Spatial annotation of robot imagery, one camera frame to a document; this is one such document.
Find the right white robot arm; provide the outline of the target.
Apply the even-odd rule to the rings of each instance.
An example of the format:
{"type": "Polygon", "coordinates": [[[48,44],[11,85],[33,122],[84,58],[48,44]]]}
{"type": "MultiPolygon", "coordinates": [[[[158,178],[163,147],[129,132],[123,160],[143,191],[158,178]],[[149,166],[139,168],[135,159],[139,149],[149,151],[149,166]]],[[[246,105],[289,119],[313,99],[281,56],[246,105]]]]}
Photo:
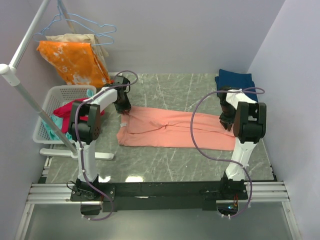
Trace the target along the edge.
{"type": "Polygon", "coordinates": [[[219,93],[221,125],[232,131],[235,145],[231,162],[221,178],[219,193],[230,200],[245,192],[244,181],[251,154],[266,134],[267,105],[248,97],[241,89],[223,86],[219,93]]]}

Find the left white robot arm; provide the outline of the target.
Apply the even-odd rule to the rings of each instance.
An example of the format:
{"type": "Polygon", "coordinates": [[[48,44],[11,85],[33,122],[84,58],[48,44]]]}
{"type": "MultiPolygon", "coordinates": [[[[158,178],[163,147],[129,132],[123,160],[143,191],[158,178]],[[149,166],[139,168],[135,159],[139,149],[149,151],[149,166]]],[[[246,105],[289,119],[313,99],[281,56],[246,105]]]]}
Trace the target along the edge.
{"type": "Polygon", "coordinates": [[[95,148],[101,133],[101,113],[112,104],[118,114],[131,110],[128,98],[131,82],[124,76],[114,79],[114,83],[106,84],[95,95],[76,100],[71,105],[68,133],[75,143],[78,158],[78,176],[73,191],[88,201],[94,201],[100,195],[95,148]]]}

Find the salmon pink t shirt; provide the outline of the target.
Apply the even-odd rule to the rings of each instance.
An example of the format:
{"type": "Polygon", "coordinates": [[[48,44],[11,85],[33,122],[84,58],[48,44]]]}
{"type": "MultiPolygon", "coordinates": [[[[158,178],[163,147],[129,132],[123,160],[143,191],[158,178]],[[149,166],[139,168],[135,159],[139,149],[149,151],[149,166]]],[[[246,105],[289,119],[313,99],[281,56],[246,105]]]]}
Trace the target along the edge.
{"type": "MultiPolygon", "coordinates": [[[[194,148],[191,138],[191,112],[133,106],[121,116],[116,135],[127,147],[194,148]]],[[[193,135],[199,148],[232,151],[235,137],[221,125],[217,115],[196,113],[193,135]]]]}

